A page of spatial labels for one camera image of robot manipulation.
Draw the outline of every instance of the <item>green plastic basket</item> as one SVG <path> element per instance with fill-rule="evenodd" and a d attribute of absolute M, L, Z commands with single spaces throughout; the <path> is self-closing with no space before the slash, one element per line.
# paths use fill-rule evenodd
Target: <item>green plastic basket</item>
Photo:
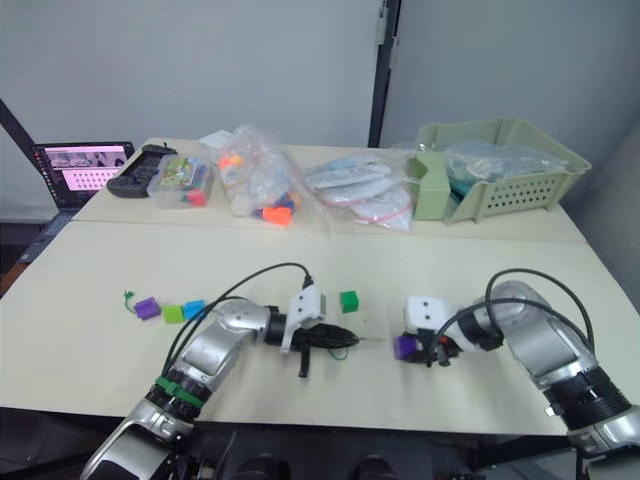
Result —
<path fill-rule="evenodd" d="M 457 201 L 449 197 L 444 208 L 445 223 L 474 219 L 479 222 L 484 217 L 503 213 L 518 212 L 532 208 L 555 207 L 571 186 L 591 168 L 591 164 L 557 142 L 542 130 L 534 127 L 522 118 L 496 118 L 479 122 L 466 122 L 449 125 L 427 125 L 418 132 L 417 145 L 431 150 L 422 156 L 423 161 L 440 159 L 439 150 L 454 143 L 483 140 L 495 145 L 528 145 L 567 160 L 567 171 L 536 173 L 510 177 L 498 182 L 477 182 L 467 195 Z M 422 220 L 433 216 L 425 214 L 425 202 L 416 203 L 415 219 Z"/>

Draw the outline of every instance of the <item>gray wall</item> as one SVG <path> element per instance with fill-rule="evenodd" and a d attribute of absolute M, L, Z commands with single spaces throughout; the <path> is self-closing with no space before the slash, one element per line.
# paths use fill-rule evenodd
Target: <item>gray wall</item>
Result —
<path fill-rule="evenodd" d="M 640 311 L 640 121 L 586 183 L 573 218 Z"/>
<path fill-rule="evenodd" d="M 252 122 L 366 145 L 375 0 L 2 0 L 0 95 L 35 141 L 198 138 Z M 51 209 L 2 133 L 2 210 Z"/>
<path fill-rule="evenodd" d="M 639 25 L 638 0 L 403 0 L 382 144 L 518 116 L 598 165 L 640 114 Z"/>

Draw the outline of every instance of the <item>lime green cube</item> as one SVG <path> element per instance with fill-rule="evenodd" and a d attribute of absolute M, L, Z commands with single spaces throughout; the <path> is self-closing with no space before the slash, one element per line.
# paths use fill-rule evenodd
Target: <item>lime green cube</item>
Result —
<path fill-rule="evenodd" d="M 162 307 L 162 316 L 167 323 L 184 322 L 184 315 L 182 314 L 182 307 L 180 305 L 167 305 L 166 307 Z"/>
<path fill-rule="evenodd" d="M 342 313 L 357 312 L 360 302 L 358 301 L 358 295 L 353 290 L 350 292 L 340 293 L 340 307 Z"/>

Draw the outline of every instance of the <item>white table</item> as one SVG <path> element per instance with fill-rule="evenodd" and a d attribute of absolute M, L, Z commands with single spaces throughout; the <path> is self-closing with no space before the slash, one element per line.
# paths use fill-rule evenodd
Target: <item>white table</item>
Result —
<path fill-rule="evenodd" d="M 169 147 L 183 152 L 198 153 L 205 148 L 194 140 L 171 138 L 149 138 L 145 143 L 161 145 L 163 142 L 166 142 Z M 289 149 L 302 169 L 345 155 L 377 151 L 376 149 L 366 148 L 310 146 L 290 146 Z M 137 153 L 139 152 L 136 152 L 130 161 L 133 161 Z M 94 222 L 153 223 L 207 227 L 226 226 L 252 228 L 262 231 L 277 228 L 254 218 L 233 217 L 229 212 L 227 200 L 224 198 L 218 179 L 216 179 L 216 184 L 206 208 L 160 210 L 154 206 L 151 199 L 117 198 L 108 191 L 102 190 L 76 215 L 75 219 Z M 330 226 L 327 227 L 323 221 L 310 216 L 298 216 L 295 222 L 296 224 L 293 228 L 306 231 L 324 232 L 327 228 L 330 228 L 333 232 L 397 235 L 397 232 L 389 232 L 383 228 L 372 228 L 371 226 L 355 225 L 349 222 L 331 221 Z M 465 221 L 453 225 L 445 225 L 442 222 L 414 222 L 412 234 L 430 237 L 585 242 L 578 228 L 562 207 L 559 206 L 552 211 L 537 209 L 513 215 L 489 217 L 480 223 Z"/>
<path fill-rule="evenodd" d="M 0 404 L 126 415 L 158 376 L 179 326 L 135 318 L 123 307 L 125 289 L 137 293 L 134 300 L 155 296 L 161 304 L 211 300 L 281 261 L 308 266 L 327 294 L 329 321 L 382 341 L 361 343 L 342 362 L 313 352 L 306 380 L 297 376 L 298 354 L 247 348 L 202 420 L 562 434 L 561 420 L 545 415 L 543 395 L 507 348 L 430 370 L 393 359 L 407 295 L 470 304 L 492 273 L 513 266 L 574 289 L 592 315 L 603 367 L 640 402 L 638 313 L 584 242 L 74 221 L 0 300 Z M 286 307 L 301 280 L 298 271 L 274 272 L 239 293 Z M 526 280 L 580 325 L 562 292 Z M 359 313 L 338 314 L 345 290 L 358 292 Z"/>

